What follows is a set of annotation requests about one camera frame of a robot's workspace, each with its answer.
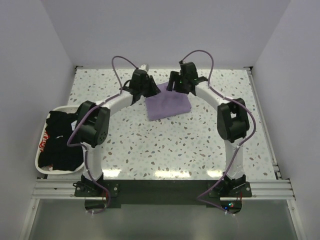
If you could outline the purple t-shirt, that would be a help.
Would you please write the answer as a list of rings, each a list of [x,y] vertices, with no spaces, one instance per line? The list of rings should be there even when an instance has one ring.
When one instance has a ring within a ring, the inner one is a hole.
[[[175,91],[167,91],[168,82],[159,84],[160,93],[146,97],[146,111],[149,121],[160,120],[175,115],[189,113],[191,103],[188,96]]]

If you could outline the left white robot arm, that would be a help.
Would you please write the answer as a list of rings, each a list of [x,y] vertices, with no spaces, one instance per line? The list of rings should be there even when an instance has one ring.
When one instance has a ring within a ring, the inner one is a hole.
[[[87,100],[78,107],[78,120],[71,136],[77,136],[80,143],[76,145],[83,148],[84,169],[81,180],[73,184],[75,196],[110,196],[96,147],[106,140],[113,114],[134,105],[141,97],[149,98],[161,92],[148,71],[147,64],[141,65],[133,71],[127,81],[129,85],[120,88],[120,93],[99,102]]]

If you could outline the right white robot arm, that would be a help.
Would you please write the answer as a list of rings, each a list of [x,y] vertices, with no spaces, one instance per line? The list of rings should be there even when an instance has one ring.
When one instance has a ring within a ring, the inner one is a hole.
[[[227,194],[246,183],[242,145],[250,129],[248,109],[242,98],[229,98],[213,89],[208,78],[198,75],[193,62],[181,60],[179,65],[179,72],[170,73],[166,90],[182,94],[191,93],[212,106],[217,112],[217,132],[225,144],[226,166],[222,177],[198,197],[209,194],[215,187]]]

